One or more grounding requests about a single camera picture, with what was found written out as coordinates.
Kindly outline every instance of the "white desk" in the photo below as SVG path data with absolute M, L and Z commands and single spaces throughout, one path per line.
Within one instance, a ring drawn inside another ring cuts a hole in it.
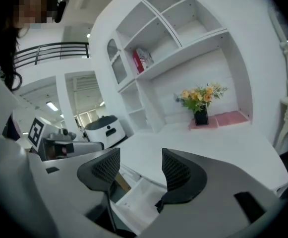
M 288 183 L 288 173 L 279 155 L 249 123 L 213 130 L 137 133 L 118 147 L 123 165 L 162 186 L 167 186 L 162 171 L 162 148 L 234 164 L 270 190 L 277 190 Z

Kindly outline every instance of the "black vase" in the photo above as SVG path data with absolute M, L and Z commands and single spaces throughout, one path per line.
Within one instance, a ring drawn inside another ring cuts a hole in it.
M 208 125 L 208 112 L 206 105 L 202 106 L 202 110 L 194 113 L 195 125 Z

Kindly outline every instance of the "pink mat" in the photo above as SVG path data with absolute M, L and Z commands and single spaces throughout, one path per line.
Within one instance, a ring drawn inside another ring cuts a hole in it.
M 221 126 L 227 126 L 232 124 L 238 124 L 248 121 L 245 116 L 243 116 L 239 111 L 232 111 L 223 114 L 218 114 L 212 117 L 209 117 L 208 125 L 196 126 L 194 119 L 191 120 L 188 128 L 192 129 L 215 129 Z

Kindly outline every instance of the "dark hair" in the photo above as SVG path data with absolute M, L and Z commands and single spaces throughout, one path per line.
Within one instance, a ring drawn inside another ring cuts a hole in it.
M 18 46 L 20 29 L 13 27 L 14 6 L 18 0 L 0 0 L 0 72 L 9 90 L 19 89 L 22 78 L 16 72 L 14 56 Z M 13 88 L 14 79 L 18 77 L 19 84 Z

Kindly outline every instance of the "railing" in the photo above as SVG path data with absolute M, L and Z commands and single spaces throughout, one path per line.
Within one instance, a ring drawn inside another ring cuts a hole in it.
M 14 63 L 16 68 L 39 61 L 56 58 L 80 56 L 89 58 L 87 42 L 58 42 L 35 46 L 16 53 Z

